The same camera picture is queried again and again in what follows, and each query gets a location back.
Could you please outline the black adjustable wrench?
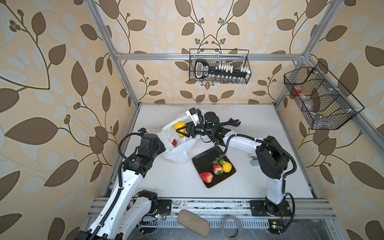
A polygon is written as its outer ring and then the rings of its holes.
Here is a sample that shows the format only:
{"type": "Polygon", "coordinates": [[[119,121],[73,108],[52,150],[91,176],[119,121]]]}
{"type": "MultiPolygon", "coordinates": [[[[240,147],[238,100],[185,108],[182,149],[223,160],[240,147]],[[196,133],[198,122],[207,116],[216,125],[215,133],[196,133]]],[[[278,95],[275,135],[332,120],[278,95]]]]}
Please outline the black adjustable wrench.
{"type": "Polygon", "coordinates": [[[241,124],[240,120],[233,120],[232,118],[230,118],[226,122],[220,123],[221,126],[234,126],[234,127],[238,127],[240,124],[241,124]]]}

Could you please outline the grey tape roll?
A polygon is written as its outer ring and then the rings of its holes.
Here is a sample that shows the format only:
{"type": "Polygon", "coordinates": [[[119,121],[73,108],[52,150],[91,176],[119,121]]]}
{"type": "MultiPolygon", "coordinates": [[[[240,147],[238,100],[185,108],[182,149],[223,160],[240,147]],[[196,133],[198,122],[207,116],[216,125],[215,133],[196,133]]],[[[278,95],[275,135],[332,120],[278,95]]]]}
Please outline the grey tape roll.
{"type": "Polygon", "coordinates": [[[244,227],[243,227],[242,222],[240,221],[240,219],[238,219],[235,216],[226,216],[222,220],[221,233],[226,240],[239,240],[242,233],[243,233],[243,229],[244,229],[244,227]],[[237,230],[237,233],[234,236],[230,236],[227,233],[227,230],[229,230],[229,229],[237,230]]]}

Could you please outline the small yellow fake lemon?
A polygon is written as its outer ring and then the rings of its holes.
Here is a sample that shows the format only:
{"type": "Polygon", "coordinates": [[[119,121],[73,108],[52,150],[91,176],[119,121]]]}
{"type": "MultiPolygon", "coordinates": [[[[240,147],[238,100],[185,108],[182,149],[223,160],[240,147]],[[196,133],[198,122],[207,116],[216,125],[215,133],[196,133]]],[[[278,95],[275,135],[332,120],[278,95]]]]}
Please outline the small yellow fake lemon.
{"type": "Polygon", "coordinates": [[[229,173],[232,170],[232,164],[226,161],[223,161],[222,168],[224,173],[229,173]]]}

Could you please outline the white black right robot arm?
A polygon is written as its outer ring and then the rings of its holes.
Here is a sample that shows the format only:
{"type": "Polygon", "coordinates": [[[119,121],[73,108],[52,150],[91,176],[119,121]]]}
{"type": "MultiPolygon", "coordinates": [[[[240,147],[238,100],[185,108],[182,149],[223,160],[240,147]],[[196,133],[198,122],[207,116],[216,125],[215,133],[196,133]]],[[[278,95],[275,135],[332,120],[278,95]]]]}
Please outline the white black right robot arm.
{"type": "Polygon", "coordinates": [[[274,137],[258,139],[237,134],[225,126],[237,127],[241,123],[239,120],[230,119],[221,123],[214,112],[203,115],[199,109],[192,108],[187,115],[192,121],[185,126],[175,127],[178,134],[188,138],[207,136],[220,156],[224,156],[229,148],[255,154],[261,171],[267,177],[267,196],[261,211],[270,216],[280,216],[288,209],[286,178],[295,173],[297,163],[274,137]]]}

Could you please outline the green leafy sprig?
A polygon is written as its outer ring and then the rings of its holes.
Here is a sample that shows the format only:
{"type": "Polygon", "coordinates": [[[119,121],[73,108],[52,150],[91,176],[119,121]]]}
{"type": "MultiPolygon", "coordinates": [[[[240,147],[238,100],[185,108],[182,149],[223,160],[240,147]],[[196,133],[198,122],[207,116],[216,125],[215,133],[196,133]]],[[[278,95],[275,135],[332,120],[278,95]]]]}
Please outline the green leafy sprig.
{"type": "Polygon", "coordinates": [[[215,158],[215,160],[213,161],[213,164],[223,165],[225,162],[224,157],[225,157],[225,155],[219,155],[217,158],[215,158]]]}

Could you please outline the black square plate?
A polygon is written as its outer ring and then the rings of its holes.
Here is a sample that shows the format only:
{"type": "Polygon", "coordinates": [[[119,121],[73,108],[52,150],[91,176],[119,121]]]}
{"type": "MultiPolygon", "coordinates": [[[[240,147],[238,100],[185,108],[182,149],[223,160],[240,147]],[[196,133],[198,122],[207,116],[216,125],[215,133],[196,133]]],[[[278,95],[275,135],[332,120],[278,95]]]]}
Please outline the black square plate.
{"type": "Polygon", "coordinates": [[[192,158],[193,165],[207,189],[233,176],[237,170],[225,155],[219,155],[215,148],[192,158]]]}

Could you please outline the white plastic bag lemon print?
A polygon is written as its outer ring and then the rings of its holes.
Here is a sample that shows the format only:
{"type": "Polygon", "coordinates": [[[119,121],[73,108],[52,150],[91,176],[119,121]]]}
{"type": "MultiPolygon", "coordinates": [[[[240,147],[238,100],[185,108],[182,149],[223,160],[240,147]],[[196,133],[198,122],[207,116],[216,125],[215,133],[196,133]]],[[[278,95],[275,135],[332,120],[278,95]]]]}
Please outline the white plastic bag lemon print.
{"type": "Polygon", "coordinates": [[[177,122],[188,123],[192,122],[192,119],[189,118],[186,113],[181,114],[158,132],[158,137],[166,148],[166,151],[162,153],[161,156],[171,163],[185,164],[189,159],[188,152],[193,148],[196,139],[180,138],[174,129],[174,125],[177,122]],[[177,141],[176,148],[172,145],[173,140],[177,141]]]}

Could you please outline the black socket set holder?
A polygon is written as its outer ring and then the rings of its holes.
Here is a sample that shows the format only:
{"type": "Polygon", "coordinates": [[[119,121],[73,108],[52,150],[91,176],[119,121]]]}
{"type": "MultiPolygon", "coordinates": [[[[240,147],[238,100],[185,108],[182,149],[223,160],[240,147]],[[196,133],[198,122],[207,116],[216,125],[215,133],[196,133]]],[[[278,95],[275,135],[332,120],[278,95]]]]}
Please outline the black socket set holder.
{"type": "Polygon", "coordinates": [[[248,67],[241,67],[240,70],[235,69],[232,65],[216,64],[209,65],[206,60],[197,60],[193,68],[193,73],[196,79],[203,80],[234,80],[242,81],[251,77],[251,70],[248,67]]]}

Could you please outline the yellow fake pear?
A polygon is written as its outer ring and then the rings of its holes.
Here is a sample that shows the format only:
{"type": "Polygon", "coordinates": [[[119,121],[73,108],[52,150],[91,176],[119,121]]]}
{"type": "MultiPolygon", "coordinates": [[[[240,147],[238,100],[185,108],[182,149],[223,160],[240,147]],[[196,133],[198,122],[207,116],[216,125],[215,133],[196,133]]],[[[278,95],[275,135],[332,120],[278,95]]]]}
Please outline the yellow fake pear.
{"type": "Polygon", "coordinates": [[[177,123],[174,125],[174,129],[175,129],[175,131],[176,131],[176,130],[185,130],[186,128],[180,128],[180,129],[179,129],[179,122],[177,122],[177,123]]]}

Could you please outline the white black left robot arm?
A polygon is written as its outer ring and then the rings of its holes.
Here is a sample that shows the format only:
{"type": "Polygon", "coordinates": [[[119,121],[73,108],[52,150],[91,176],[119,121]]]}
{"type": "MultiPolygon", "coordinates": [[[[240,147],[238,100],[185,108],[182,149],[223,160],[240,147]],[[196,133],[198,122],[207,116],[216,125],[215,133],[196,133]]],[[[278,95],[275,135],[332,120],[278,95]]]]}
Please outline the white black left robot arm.
{"type": "Polygon", "coordinates": [[[130,156],[124,155],[122,145],[118,146],[123,161],[119,165],[116,185],[89,229],[77,233],[77,240],[126,240],[145,216],[158,219],[164,210],[158,203],[157,193],[137,192],[136,189],[156,157],[166,148],[157,135],[149,134],[145,128],[141,128],[136,136],[141,142],[130,156]]]}

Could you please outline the clear bottle red cap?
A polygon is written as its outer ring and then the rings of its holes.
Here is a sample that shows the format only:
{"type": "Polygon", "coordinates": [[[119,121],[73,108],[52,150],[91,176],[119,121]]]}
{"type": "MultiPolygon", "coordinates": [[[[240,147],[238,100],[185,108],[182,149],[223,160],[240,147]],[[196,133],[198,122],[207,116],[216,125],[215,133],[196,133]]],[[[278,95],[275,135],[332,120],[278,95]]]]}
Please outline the clear bottle red cap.
{"type": "Polygon", "coordinates": [[[314,106],[315,102],[310,97],[307,97],[304,94],[304,89],[301,86],[294,86],[293,88],[293,96],[298,104],[298,107],[301,111],[309,112],[314,115],[314,106]]]}

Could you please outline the beige sponge block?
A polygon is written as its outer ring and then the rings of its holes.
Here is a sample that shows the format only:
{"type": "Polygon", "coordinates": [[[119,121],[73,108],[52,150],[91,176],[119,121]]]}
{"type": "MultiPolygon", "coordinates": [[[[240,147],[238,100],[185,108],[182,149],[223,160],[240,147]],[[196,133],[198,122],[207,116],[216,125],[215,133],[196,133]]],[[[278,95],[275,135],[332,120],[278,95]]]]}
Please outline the beige sponge block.
{"type": "Polygon", "coordinates": [[[203,238],[210,234],[210,223],[187,210],[181,210],[177,220],[181,226],[203,238]]]}

